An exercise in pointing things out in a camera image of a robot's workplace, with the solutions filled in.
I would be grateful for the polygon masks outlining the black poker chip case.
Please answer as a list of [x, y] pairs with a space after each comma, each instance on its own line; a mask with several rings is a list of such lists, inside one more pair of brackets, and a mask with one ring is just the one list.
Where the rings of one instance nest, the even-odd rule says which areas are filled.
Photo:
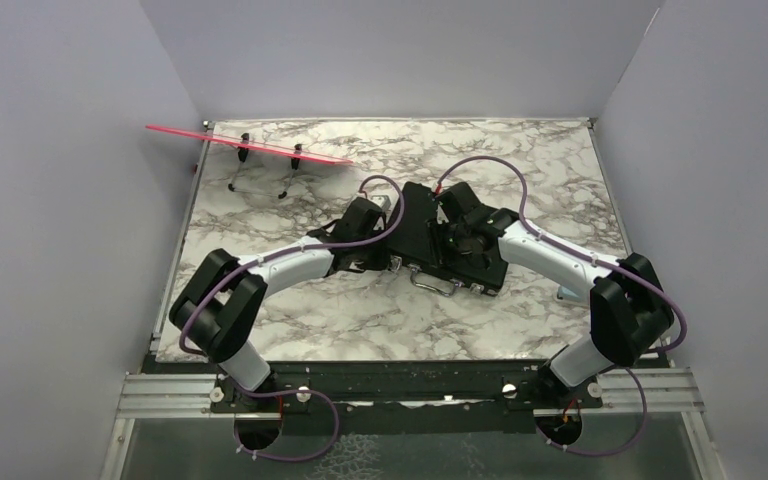
[[[479, 295], [495, 297], [501, 290], [508, 262], [500, 253], [499, 240], [507, 227], [519, 220], [516, 212], [507, 208], [496, 208], [482, 203], [470, 185], [459, 182], [441, 191], [436, 191], [415, 182], [407, 182], [401, 189], [402, 198], [396, 202], [393, 213], [405, 208], [402, 220], [396, 230], [386, 239], [388, 252], [398, 257], [408, 268], [416, 264], [429, 276], [440, 280], [461, 280], [464, 287]], [[493, 249], [500, 262], [489, 270], [479, 270], [467, 265], [456, 265], [454, 269], [438, 264], [438, 250], [433, 225], [441, 221], [456, 220], [465, 215], [487, 215], [488, 232], [496, 238]]]

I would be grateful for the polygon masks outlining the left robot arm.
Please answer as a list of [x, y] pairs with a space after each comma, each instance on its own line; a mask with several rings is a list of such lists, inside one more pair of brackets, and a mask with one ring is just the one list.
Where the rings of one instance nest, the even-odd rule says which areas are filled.
[[285, 248], [237, 257], [211, 251], [172, 303], [168, 319], [181, 338], [200, 349], [237, 384], [236, 396], [258, 411], [273, 401], [272, 369], [249, 340], [264, 301], [297, 284], [337, 272], [381, 271], [389, 262], [385, 209], [355, 198], [342, 217], [309, 232]]

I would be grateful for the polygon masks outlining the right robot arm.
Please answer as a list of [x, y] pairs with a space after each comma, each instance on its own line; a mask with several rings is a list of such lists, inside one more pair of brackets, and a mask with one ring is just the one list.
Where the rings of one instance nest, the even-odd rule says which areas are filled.
[[539, 230], [519, 212], [483, 204], [465, 182], [438, 188], [435, 200], [446, 218], [442, 243], [452, 254], [487, 259], [496, 252], [498, 259], [541, 274], [586, 302], [588, 334], [538, 371], [537, 393], [545, 404], [560, 407], [590, 377], [632, 366], [674, 324], [646, 257], [586, 252]]

